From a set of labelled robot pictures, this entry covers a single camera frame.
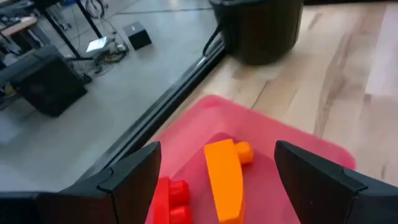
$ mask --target desk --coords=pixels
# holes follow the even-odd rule
[[[360,172],[398,186],[397,22],[397,3],[306,7],[291,53],[261,67],[224,58],[157,133],[220,95],[345,147]]]
[[[21,22],[2,30],[1,33],[4,36],[8,37],[8,36],[10,36],[12,34],[15,34],[15,33],[19,32],[21,30],[24,30],[24,29],[30,27],[31,25],[36,24],[36,22],[37,22],[37,18],[36,17],[31,17],[31,16],[30,17],[23,17],[23,18],[21,18]]]

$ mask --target pink tray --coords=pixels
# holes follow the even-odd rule
[[[274,162],[276,140],[286,140],[319,156],[355,168],[343,148],[217,96],[206,96],[157,138],[162,144],[160,176],[189,184],[193,222],[218,223],[203,146],[232,138],[247,141],[254,162],[243,169],[245,223],[300,223]],[[152,223],[150,209],[146,224]]]

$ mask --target orange lego brick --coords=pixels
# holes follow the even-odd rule
[[[205,157],[220,224],[242,224],[244,220],[243,174],[241,164],[253,161],[247,142],[232,139],[205,146]]]

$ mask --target concrete floor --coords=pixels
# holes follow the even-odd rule
[[[137,13],[209,7],[207,0],[108,0],[106,18],[122,28],[139,21],[153,44],[131,53],[87,86],[88,94],[59,118],[24,101],[0,111],[0,190],[61,190],[77,180],[192,63],[216,27],[211,10]],[[75,11],[79,34],[73,18]],[[84,52],[95,39],[76,6],[64,11],[66,32]],[[96,21],[105,33],[105,23]],[[39,25],[64,55],[69,50],[48,22]]]

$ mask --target black trash can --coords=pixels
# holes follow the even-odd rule
[[[227,53],[250,65],[275,62],[296,43],[302,0],[210,0]]]

